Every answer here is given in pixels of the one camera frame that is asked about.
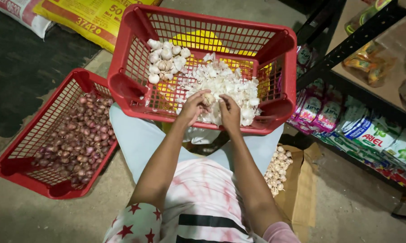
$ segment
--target red plastic basket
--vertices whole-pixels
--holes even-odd
[[[225,19],[173,9],[133,4],[122,17],[108,74],[115,101],[128,116],[173,122],[175,101],[185,91],[176,89],[182,73],[168,84],[148,82],[149,39],[172,41],[191,51],[187,67],[205,65],[203,56],[216,52],[231,68],[240,67],[243,78],[259,80],[259,108],[263,111],[241,130],[269,134],[293,113],[296,103],[296,35],[288,27]],[[195,127],[220,130],[215,124]]]
[[[44,146],[53,131],[63,124],[63,115],[74,106],[78,97],[95,91],[99,97],[111,97],[107,80],[85,69],[74,69],[56,89],[47,103],[23,129],[0,157],[0,177],[22,185],[52,199],[84,196],[108,162],[117,145],[112,145],[103,162],[87,185],[71,187],[70,178],[58,175],[50,167],[33,166],[34,154]]]

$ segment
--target light blue pants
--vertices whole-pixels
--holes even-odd
[[[126,164],[137,183],[147,162],[164,139],[165,133],[152,121],[125,115],[117,103],[114,103],[110,108],[110,122],[124,154]],[[245,143],[262,174],[265,174],[271,162],[283,130],[284,124],[265,136],[244,134]],[[234,172],[231,141],[228,141],[207,158]],[[178,162],[193,159],[198,159],[198,157],[184,147],[180,148]]]

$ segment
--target number 37420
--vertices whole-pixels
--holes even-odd
[[[76,21],[76,24],[80,25],[81,27],[85,28],[86,30],[90,31],[90,32],[95,32],[96,34],[101,33],[101,29],[97,28],[96,25],[89,23],[88,21],[86,21],[85,19],[82,18],[78,18]]]

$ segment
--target concrete floor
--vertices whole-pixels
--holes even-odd
[[[292,27],[305,17],[276,0],[164,0],[163,7]],[[105,76],[111,54],[86,68]],[[390,217],[400,193],[325,148],[317,181],[316,242],[406,242],[406,222]],[[55,201],[0,178],[0,243],[101,242],[134,185],[118,152],[83,198]]]

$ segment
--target yellow plastic bag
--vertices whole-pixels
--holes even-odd
[[[162,0],[42,0],[33,11],[70,27],[86,39],[114,51],[126,7],[133,3],[159,5]]]

